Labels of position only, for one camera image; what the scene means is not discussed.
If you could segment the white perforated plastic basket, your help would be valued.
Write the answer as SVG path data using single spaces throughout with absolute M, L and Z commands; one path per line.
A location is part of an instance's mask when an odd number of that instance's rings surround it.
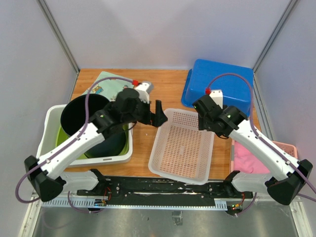
M 205 184 L 210 173 L 215 134 L 198 129 L 196 112 L 168 108 L 164 113 L 168 121 L 157 130 L 149 170 L 167 179 Z

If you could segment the large blue plastic tub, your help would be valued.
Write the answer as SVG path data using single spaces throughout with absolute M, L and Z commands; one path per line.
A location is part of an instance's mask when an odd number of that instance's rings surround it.
M 253 85 L 253 70 L 220 62 L 197 59 L 193 68 L 189 70 L 181 102 L 191 108 L 193 102 L 205 94 L 209 83 L 218 75 L 234 73 L 244 77 Z M 224 76 L 212 83 L 212 90 L 220 89 L 223 92 L 223 104 L 235 106 L 246 115 L 250 113 L 251 96 L 246 83 L 235 76 Z

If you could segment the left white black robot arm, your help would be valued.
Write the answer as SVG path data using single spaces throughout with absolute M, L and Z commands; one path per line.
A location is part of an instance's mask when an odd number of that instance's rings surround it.
M 100 109 L 92 115 L 89 114 L 89 97 L 89 94 L 85 96 L 84 124 L 74 135 L 52 151 L 38 158 L 29 156 L 24 161 L 26 173 L 23 178 L 29 180 L 43 202 L 74 189 L 86 189 L 94 195 L 101 195 L 106 183 L 94 171 L 70 175 L 64 170 L 81 154 L 122 133 L 125 124 L 160 127 L 168 120 L 160 100 L 156 100 L 155 113 L 151 112 L 149 95 L 142 89 L 124 89 L 117 94 L 115 101 L 99 104 Z

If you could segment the dark grey round bucket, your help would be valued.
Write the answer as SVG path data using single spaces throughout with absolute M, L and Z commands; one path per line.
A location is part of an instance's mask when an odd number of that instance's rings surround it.
M 90 94 L 88 100 L 89 115 L 103 109 L 110 101 L 99 94 Z M 85 122 L 85 95 L 79 96 L 64 108 L 60 122 L 64 132 L 70 137 L 74 135 Z M 126 144 L 126 133 L 121 128 L 118 134 L 112 135 L 102 143 L 84 153 L 88 158 L 118 156 Z

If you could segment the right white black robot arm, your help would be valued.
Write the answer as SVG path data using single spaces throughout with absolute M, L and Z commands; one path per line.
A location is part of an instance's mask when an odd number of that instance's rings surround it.
M 233 171 L 224 184 L 224 193 L 231 198 L 240 192 L 269 194 L 282 205 L 290 205 L 308 182 L 313 165 L 289 155 L 257 128 L 235 106 L 221 107 L 210 95 L 193 103 L 198 113 L 199 130 L 214 132 L 218 137 L 230 137 L 242 144 L 269 170 L 268 174 Z

